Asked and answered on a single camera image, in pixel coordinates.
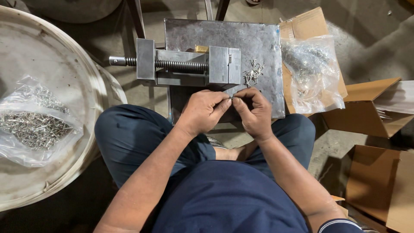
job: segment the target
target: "navy blue pants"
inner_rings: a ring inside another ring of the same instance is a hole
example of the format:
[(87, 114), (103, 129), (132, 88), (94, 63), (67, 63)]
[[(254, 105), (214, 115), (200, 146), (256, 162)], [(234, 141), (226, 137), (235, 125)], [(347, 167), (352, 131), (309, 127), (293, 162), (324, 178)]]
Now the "navy blue pants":
[[(118, 187), (121, 187), (142, 162), (157, 148), (173, 126), (160, 114), (130, 104), (104, 111), (95, 125), (95, 135), (102, 157)], [(315, 140), (313, 123), (300, 114), (287, 115), (272, 124), (275, 136), (306, 169)], [(206, 160), (216, 153), (203, 134), (194, 138), (181, 153), (171, 176)], [(274, 180), (260, 148), (245, 161)]]

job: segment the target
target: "shirt stripe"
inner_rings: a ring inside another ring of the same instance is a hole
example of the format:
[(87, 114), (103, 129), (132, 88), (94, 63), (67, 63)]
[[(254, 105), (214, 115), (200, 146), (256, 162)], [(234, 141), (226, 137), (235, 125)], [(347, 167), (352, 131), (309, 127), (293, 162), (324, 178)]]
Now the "shirt stripe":
[(348, 221), (348, 220), (343, 219), (343, 220), (335, 220), (335, 221), (332, 221), (332, 222), (329, 222), (329, 223), (325, 224), (323, 227), (320, 228), (320, 230), (318, 231), (318, 233), (322, 233), (322, 231), (325, 228), (327, 228), (328, 226), (330, 226), (332, 224), (335, 224), (335, 223), (349, 223), (351, 225), (354, 225), (354, 226), (358, 227), (358, 229), (362, 230), (357, 224), (355, 224), (355, 223), (353, 223), (351, 221)]

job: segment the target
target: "right hand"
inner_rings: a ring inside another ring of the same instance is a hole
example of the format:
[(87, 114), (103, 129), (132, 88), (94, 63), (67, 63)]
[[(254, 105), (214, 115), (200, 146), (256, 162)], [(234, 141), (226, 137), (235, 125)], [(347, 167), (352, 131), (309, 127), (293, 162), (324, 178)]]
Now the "right hand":
[[(243, 127), (257, 142), (265, 141), (274, 136), (271, 128), (272, 105), (254, 87), (240, 90), (233, 95), (233, 106), (240, 114)], [(253, 110), (250, 111), (243, 101), (249, 100), (253, 103)]]
[(224, 92), (209, 90), (196, 92), (191, 95), (174, 127), (182, 129), (194, 138), (214, 128), (230, 106), (230, 96)]

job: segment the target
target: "clear plastic bag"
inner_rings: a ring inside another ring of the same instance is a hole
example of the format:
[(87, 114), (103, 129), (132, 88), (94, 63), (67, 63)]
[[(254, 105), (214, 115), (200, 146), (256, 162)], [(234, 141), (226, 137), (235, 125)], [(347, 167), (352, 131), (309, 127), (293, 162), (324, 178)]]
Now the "clear plastic bag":
[(83, 124), (36, 79), (26, 76), (0, 100), (0, 155), (26, 167), (43, 167), (83, 136)]
[(281, 39), (282, 58), (292, 72), (291, 95), (296, 113), (345, 108), (338, 91), (340, 70), (331, 35), (307, 40)]

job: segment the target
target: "knee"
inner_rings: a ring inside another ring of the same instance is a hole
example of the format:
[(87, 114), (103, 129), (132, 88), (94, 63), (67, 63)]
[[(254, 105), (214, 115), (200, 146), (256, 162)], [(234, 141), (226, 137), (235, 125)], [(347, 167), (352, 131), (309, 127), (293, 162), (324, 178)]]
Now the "knee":
[(98, 117), (95, 123), (95, 135), (98, 138), (99, 135), (108, 133), (112, 131), (114, 127), (119, 127), (119, 122), (122, 121), (123, 113), (126, 112), (130, 106), (130, 104), (121, 104), (117, 106), (113, 106), (105, 110), (101, 115)]
[(294, 113), (287, 115), (285, 119), (288, 124), (292, 124), (293, 128), (299, 129), (303, 136), (315, 137), (315, 125), (308, 117)]

